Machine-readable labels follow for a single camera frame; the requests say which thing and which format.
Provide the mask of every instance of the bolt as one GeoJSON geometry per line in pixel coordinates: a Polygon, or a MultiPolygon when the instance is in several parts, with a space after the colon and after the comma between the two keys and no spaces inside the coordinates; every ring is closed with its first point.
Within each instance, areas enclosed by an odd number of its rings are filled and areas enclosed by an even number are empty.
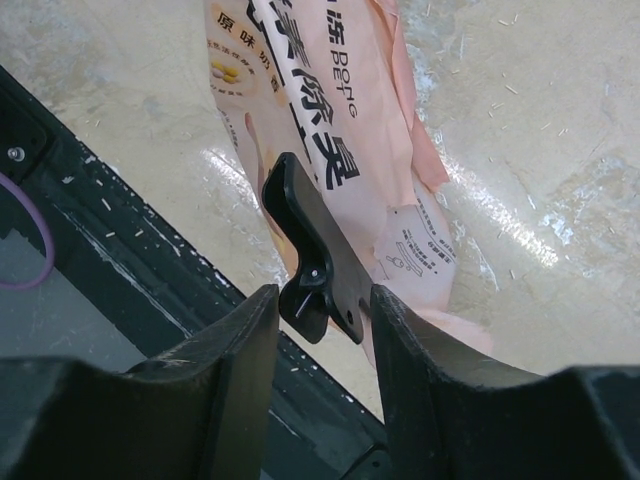
{"type": "Polygon", "coordinates": [[[7,156],[14,162],[21,162],[24,160],[25,154],[24,150],[20,147],[12,147],[7,150],[7,156]]]}

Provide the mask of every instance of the yellow food picture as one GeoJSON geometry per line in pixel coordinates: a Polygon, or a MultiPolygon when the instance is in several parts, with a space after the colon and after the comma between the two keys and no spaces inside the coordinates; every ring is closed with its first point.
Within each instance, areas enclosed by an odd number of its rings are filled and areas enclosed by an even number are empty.
{"type": "Polygon", "coordinates": [[[214,77],[221,78],[223,81],[231,85],[240,81],[238,78],[239,72],[237,68],[227,67],[220,62],[211,62],[211,73],[214,77]]]}

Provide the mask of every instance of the metal bolt head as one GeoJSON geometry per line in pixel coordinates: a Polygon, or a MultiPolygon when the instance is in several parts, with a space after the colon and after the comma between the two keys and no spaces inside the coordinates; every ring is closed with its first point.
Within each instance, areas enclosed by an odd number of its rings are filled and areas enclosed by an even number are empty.
{"type": "Polygon", "coordinates": [[[12,147],[7,150],[7,156],[14,162],[21,162],[24,160],[25,153],[20,147],[12,147]]]}

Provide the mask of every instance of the pink plastic bag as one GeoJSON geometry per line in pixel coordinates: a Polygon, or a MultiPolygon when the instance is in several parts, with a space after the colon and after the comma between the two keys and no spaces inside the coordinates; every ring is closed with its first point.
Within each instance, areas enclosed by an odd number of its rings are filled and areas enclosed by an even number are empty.
{"type": "MultiPolygon", "coordinates": [[[[211,88],[257,196],[279,154],[295,153],[373,281],[489,353],[479,327],[443,313],[456,256],[433,192],[448,177],[415,113],[395,1],[204,4],[211,88]]],[[[364,346],[372,359],[370,336],[364,346]]]]}

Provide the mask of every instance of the floor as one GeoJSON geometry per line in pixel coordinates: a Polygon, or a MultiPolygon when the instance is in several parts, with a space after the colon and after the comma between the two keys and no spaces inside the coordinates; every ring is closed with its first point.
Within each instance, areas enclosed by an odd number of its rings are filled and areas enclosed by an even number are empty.
{"type": "MultiPolygon", "coordinates": [[[[640,363],[640,4],[399,0],[451,183],[450,311],[547,373],[640,363]]],[[[4,0],[0,63],[245,292],[285,273],[208,87],[201,0],[4,0]]],[[[380,414],[363,352],[307,349],[380,414]]]]}

